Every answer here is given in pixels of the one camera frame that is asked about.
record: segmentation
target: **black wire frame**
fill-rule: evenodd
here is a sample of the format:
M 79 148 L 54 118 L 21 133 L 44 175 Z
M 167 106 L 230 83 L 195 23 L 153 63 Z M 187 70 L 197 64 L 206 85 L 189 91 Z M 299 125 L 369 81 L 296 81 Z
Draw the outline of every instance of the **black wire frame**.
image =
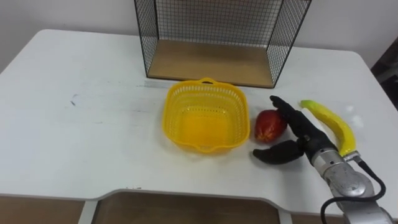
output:
M 282 74 L 311 1 L 282 0 L 278 18 L 267 45 L 267 56 L 274 87 Z
M 159 40 L 156 0 L 134 0 L 141 41 L 142 58 L 148 74 Z
M 200 5 L 201 3 L 196 2 L 196 1 L 203 1 L 204 4 L 206 5 Z M 189 19 L 189 18 L 194 18 L 196 20 L 198 19 L 205 19 L 204 21 L 209 22 L 214 22 L 216 18 L 216 22 L 225 24 L 225 21 L 220 22 L 220 18 L 217 18 L 219 14 L 223 15 L 223 11 L 225 10 L 224 8 L 221 8 L 220 11 L 215 11 L 215 9 L 209 8 L 209 4 L 212 3 L 217 3 L 220 2 L 220 0 L 134 0 L 134 4 L 136 7 L 136 16 L 137 16 L 137 22 L 138 22 L 138 27 L 139 27 L 139 35 L 140 35 L 140 40 L 141 40 L 141 47 L 142 47 L 142 55 L 144 59 L 144 66 L 145 66 L 145 71 L 146 74 L 148 75 L 152 60 L 154 58 L 157 42 L 159 39 L 170 39 L 170 37 L 165 37 L 165 24 L 164 24 L 164 16 L 165 12 L 162 12 L 162 10 L 159 11 L 160 9 L 168 9 L 171 12 L 176 12 L 177 15 L 179 14 L 179 20 L 174 20 L 171 22 L 175 22 L 175 24 L 167 24 L 166 25 L 166 33 L 171 32 L 172 34 L 176 30 L 167 30 L 167 29 L 176 29 L 178 32 L 181 32 L 181 30 L 178 29 L 192 29 L 192 27 L 182 25 L 181 26 L 181 21 L 182 19 Z M 250 11 L 250 4 L 244 5 L 244 3 L 247 0 L 236 0 L 234 1 L 234 5 L 228 6 L 232 7 L 234 13 L 238 13 L 238 16 L 241 16 L 242 13 L 245 13 L 244 17 L 242 18 L 248 18 L 248 16 L 253 15 L 253 18 L 256 18 L 257 20 L 260 19 L 260 21 L 254 21 L 253 24 L 247 24 L 246 27 L 251 27 L 254 26 L 259 26 L 259 22 L 266 23 L 268 26 L 263 27 L 262 25 L 258 27 L 259 30 L 263 29 L 262 31 L 255 31 L 255 35 L 257 35 L 259 38 L 262 38 L 261 41 L 264 42 L 263 47 L 266 47 L 266 54 L 269 60 L 269 68 L 271 72 L 271 77 L 272 77 L 272 83 L 273 87 L 275 87 L 277 81 L 279 80 L 279 77 L 282 73 L 282 70 L 285 66 L 285 63 L 287 61 L 287 58 L 289 56 L 289 53 L 293 47 L 293 44 L 296 40 L 297 34 L 301 28 L 302 22 L 305 18 L 305 15 L 308 11 L 308 8 L 310 6 L 310 3 L 312 0 L 250 0 L 252 2 L 253 10 L 252 12 Z M 181 15 L 187 15 L 184 10 L 187 10 L 185 6 L 192 7 L 190 8 L 191 10 L 194 9 L 194 11 L 190 11 L 190 14 L 188 14 L 188 17 L 183 17 L 181 18 Z M 244 6 L 244 12 L 237 12 L 237 9 L 239 7 Z M 259 17 L 259 15 L 264 15 L 265 13 L 271 13 L 274 16 L 270 17 Z M 170 16 L 170 11 L 166 12 L 166 16 Z M 270 26 L 270 21 L 269 19 L 272 19 L 273 21 L 271 22 L 271 31 L 268 32 L 269 26 Z M 227 18 L 225 19 L 228 27 L 235 25 L 235 27 L 238 27 L 236 24 L 236 19 L 231 19 L 231 14 L 227 14 Z M 162 30 L 160 30 L 160 24 L 159 21 L 163 24 Z M 225 27 L 219 27 L 221 29 L 221 32 L 223 32 Z M 204 27 L 201 27 L 200 32 L 203 32 L 205 29 Z M 210 23 L 210 32 L 214 32 L 214 24 Z M 239 29 L 233 30 L 234 33 L 238 36 L 241 37 L 242 33 L 239 33 Z M 258 32 L 262 32 L 263 35 L 266 35 L 267 37 L 264 39 L 263 36 L 258 35 Z M 206 39 L 207 37 L 214 37 L 214 34 L 201 34 L 199 33 L 199 39 L 192 39 L 190 36 L 189 39 L 185 39 L 185 41 L 190 41 L 190 42 L 203 42 L 203 43 L 208 43 L 208 44 L 227 44 L 227 45 L 243 45 L 243 46 L 252 46 L 252 47 L 260 47 L 262 46 L 261 41 L 258 42 L 257 40 L 253 42 L 252 37 L 243 37 L 243 39 L 240 39 L 239 42 L 233 42 L 233 39 L 228 39 L 229 37 L 225 36 L 219 36 L 216 39 Z M 171 40 L 179 40 L 178 36 L 172 37 Z

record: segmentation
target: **plastic basket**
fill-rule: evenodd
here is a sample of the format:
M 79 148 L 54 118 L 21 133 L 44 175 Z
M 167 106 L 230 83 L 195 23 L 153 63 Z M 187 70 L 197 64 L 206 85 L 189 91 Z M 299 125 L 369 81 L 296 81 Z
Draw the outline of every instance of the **plastic basket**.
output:
M 167 93 L 162 126 L 170 140 L 189 149 L 228 151 L 249 137 L 246 97 L 235 86 L 210 78 L 180 82 Z

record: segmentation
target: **white table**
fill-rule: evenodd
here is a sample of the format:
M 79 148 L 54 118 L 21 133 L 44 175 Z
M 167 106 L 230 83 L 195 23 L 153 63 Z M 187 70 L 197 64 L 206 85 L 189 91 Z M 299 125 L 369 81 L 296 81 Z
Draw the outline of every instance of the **white table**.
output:
M 93 201 L 89 220 L 97 200 L 119 191 L 254 198 L 281 215 L 319 214 L 331 193 L 306 157 L 269 166 L 250 156 L 252 141 L 216 157 L 174 146 L 160 128 L 173 83 L 146 78 L 138 37 L 39 32 L 0 75 L 0 194 Z M 272 107 L 271 94 L 347 118 L 387 185 L 379 204 L 398 218 L 398 114 L 358 54 L 293 48 L 275 89 L 241 89 L 252 118 Z

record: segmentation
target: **yellow banana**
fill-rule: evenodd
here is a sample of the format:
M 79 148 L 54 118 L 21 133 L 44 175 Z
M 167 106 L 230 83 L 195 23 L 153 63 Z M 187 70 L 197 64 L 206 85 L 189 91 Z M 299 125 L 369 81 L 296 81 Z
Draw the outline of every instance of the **yellow banana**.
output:
M 302 100 L 301 107 L 308 109 L 311 113 L 325 125 L 327 125 L 336 135 L 339 141 L 339 154 L 346 156 L 355 151 L 355 137 L 351 128 L 339 116 L 334 114 L 327 107 L 313 101 Z

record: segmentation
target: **wooden board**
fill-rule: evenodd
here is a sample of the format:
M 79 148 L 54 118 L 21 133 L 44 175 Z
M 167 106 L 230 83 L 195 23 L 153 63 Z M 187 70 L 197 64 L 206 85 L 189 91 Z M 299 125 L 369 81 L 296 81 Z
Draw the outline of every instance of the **wooden board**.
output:
M 148 77 L 197 80 L 204 77 L 235 85 L 272 88 L 266 50 L 159 40 Z

